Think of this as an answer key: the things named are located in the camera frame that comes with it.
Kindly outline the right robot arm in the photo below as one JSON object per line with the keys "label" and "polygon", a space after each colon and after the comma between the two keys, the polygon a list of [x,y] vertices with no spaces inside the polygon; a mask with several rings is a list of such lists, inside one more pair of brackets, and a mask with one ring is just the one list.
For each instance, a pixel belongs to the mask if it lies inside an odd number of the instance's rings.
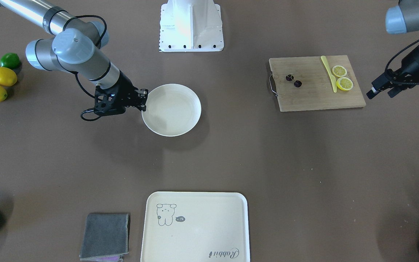
{"label": "right robot arm", "polygon": [[95,85],[96,119],[123,114],[128,107],[146,111],[149,91],[136,88],[101,51],[109,40],[105,22],[85,22],[45,0],[0,0],[0,6],[33,22],[52,39],[33,40],[25,56],[33,67],[82,75]]}

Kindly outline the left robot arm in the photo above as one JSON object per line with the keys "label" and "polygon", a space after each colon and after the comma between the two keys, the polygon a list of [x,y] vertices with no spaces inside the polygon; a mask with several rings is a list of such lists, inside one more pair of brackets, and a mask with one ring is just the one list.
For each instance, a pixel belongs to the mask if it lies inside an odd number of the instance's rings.
{"label": "left robot arm", "polygon": [[[400,0],[398,5],[389,8],[386,12],[386,31],[389,34],[419,31],[419,0]],[[401,91],[419,85],[419,40],[414,44],[416,48],[402,59],[399,69],[386,67],[384,73],[371,83],[372,88],[366,94],[369,99],[385,90],[393,98]]]}

